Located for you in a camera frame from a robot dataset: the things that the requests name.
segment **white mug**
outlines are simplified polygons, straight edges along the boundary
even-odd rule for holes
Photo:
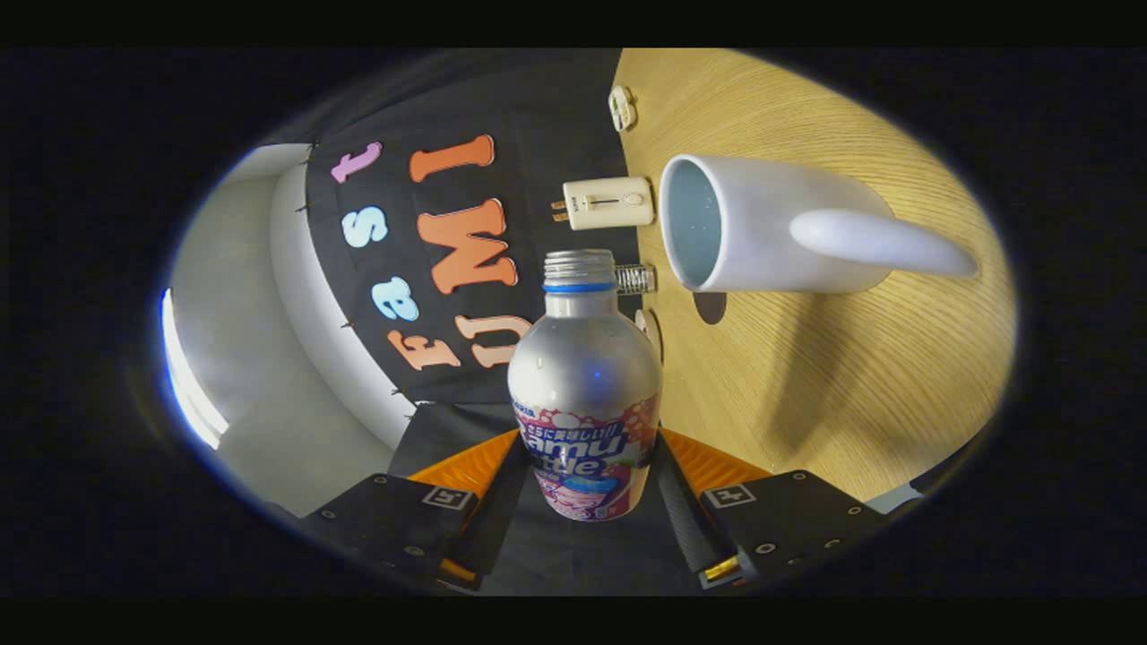
[[[860,181],[799,165],[677,155],[661,176],[661,231],[693,292],[861,292],[892,269],[972,277],[950,240],[896,219]]]

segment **white plug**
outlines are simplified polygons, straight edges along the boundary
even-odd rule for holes
[[[629,87],[615,85],[609,92],[609,114],[614,117],[614,130],[621,132],[633,127],[638,114]]]
[[[551,204],[554,222],[569,219],[570,228],[612,228],[653,224],[653,197],[643,177],[610,177],[562,184],[565,201]]]

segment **silver bottle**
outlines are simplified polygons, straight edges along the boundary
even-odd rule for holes
[[[617,310],[614,256],[546,255],[546,314],[509,363],[509,393],[554,511],[606,521],[632,511],[657,440],[661,362]]]

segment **light strip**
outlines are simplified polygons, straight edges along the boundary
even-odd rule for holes
[[[171,302],[171,289],[163,293],[163,343],[167,355],[167,372],[171,390],[175,395],[187,425],[212,449],[219,448],[219,437],[227,432],[227,420],[208,398],[203,387],[195,379],[187,362],[184,347],[175,333],[175,313]]]

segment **wood grain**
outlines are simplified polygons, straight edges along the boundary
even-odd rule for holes
[[[920,475],[989,420],[1007,384],[1016,298],[985,213],[945,165],[895,125],[824,86],[723,49],[626,49],[629,172],[677,154],[797,163],[874,188],[898,218],[970,250],[972,280],[894,271],[860,294],[734,293],[705,324],[676,279],[660,222],[638,228],[660,290],[665,427],[770,472],[806,468],[859,499]]]

